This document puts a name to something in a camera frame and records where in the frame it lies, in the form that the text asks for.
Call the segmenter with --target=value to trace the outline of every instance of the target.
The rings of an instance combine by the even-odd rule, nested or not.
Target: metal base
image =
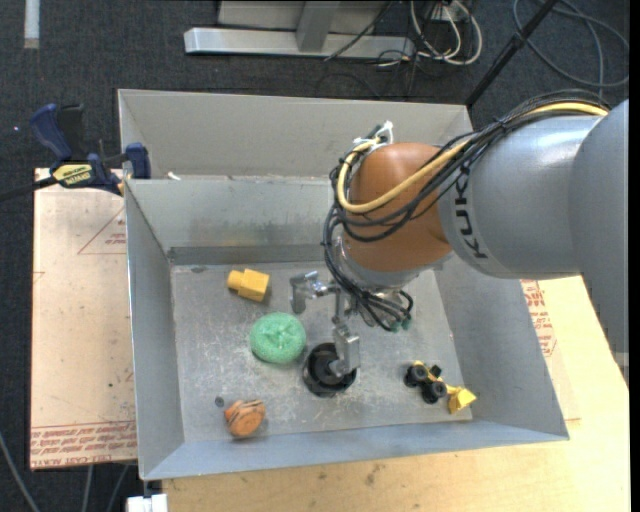
[[[224,53],[329,57],[349,44],[354,37],[356,36],[328,34],[321,49],[301,51],[298,48],[296,32],[192,28],[185,32],[184,43],[185,51],[188,54]],[[411,54],[413,49],[413,43],[405,37],[363,36],[340,57],[352,59],[377,59],[380,57],[394,60],[398,58],[396,52]]]

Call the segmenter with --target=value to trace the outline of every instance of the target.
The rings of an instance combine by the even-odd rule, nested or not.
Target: metal stand
[[[282,26],[291,25],[291,20],[284,23],[281,20],[269,22],[262,20],[259,26],[276,28],[277,30],[260,30],[246,28],[193,28],[184,34],[185,51],[188,54],[253,54],[253,55],[289,55],[305,57],[329,57],[352,43],[355,33],[331,33],[335,15],[342,10],[341,2],[315,1],[304,2],[299,18],[295,22],[294,30],[282,30]],[[251,6],[246,6],[244,12],[251,25]],[[267,16],[267,9],[258,6],[263,17]],[[296,15],[295,5],[283,5],[282,10],[291,11]],[[377,15],[379,9],[360,8],[356,11],[357,25],[364,28],[368,21],[366,15],[372,11]],[[377,59],[381,54],[388,59],[397,58],[397,53],[411,53],[413,43],[405,37],[364,35],[350,48],[340,53],[340,57]]]

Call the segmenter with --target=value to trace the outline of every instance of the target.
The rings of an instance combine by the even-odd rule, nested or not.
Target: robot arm
[[[338,331],[349,314],[406,328],[402,287],[455,253],[500,278],[583,275],[628,365],[628,100],[609,111],[573,93],[532,99],[442,148],[393,143],[389,124],[354,144],[331,174],[323,237],[349,298]]]

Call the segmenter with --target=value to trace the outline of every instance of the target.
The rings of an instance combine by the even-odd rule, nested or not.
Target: blue clamp
[[[89,153],[83,162],[73,159],[76,155],[84,154],[83,147],[80,147],[81,144],[78,141],[75,141],[74,147],[69,144],[58,123],[58,115],[57,106],[50,103],[38,109],[29,120],[36,139],[56,156],[56,162],[49,169],[51,176],[65,188],[89,187],[122,195],[122,187],[119,186],[122,180],[104,165],[96,153]],[[129,144],[125,153],[118,155],[117,158],[120,162],[124,160],[131,162],[134,178],[149,179],[151,177],[151,164],[147,150],[139,142]]]

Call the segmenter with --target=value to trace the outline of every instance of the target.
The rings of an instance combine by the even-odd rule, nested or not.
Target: cable bundle
[[[413,306],[413,300],[406,292],[398,291],[406,300],[406,305],[399,305],[376,295],[375,289],[371,290],[359,285],[342,271],[335,255],[339,238],[334,237],[334,233],[338,226],[342,226],[344,232],[360,242],[373,243],[382,240],[432,208],[455,185],[462,175],[460,169],[465,173],[472,172],[473,163],[489,147],[514,130],[552,116],[585,114],[605,116],[608,111],[609,106],[602,103],[597,95],[581,90],[560,91],[532,98],[517,106],[502,119],[497,119],[478,131],[450,140],[415,173],[376,199],[365,204],[354,204],[349,200],[350,184],[359,164],[368,150],[376,144],[385,142],[379,137],[360,141],[340,159],[339,165],[329,175],[334,191],[334,202],[324,223],[322,243],[325,263],[335,282],[349,292],[355,300],[354,309],[365,310],[383,329],[395,331],[399,325],[406,327],[411,318],[410,312]],[[368,216],[427,175],[432,176],[403,206],[382,217],[373,219]],[[425,199],[434,193],[437,194],[435,199],[423,204],[426,202]],[[362,233],[362,228],[371,226],[384,226],[385,229],[375,235]],[[393,318],[394,321],[389,322],[388,317]]]

